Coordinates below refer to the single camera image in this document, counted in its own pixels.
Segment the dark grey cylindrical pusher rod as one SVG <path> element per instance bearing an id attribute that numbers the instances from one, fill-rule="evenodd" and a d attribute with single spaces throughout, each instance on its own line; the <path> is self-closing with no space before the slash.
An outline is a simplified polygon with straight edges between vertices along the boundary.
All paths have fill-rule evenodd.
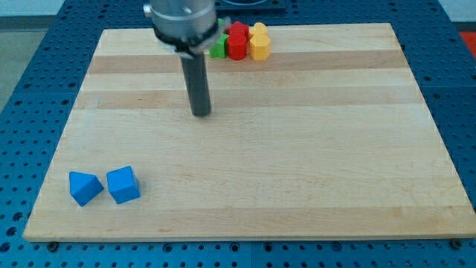
<path id="1" fill-rule="evenodd" d="M 209 115 L 211 102 L 204 54 L 181 58 L 181 65 L 192 114 L 196 117 Z"/>

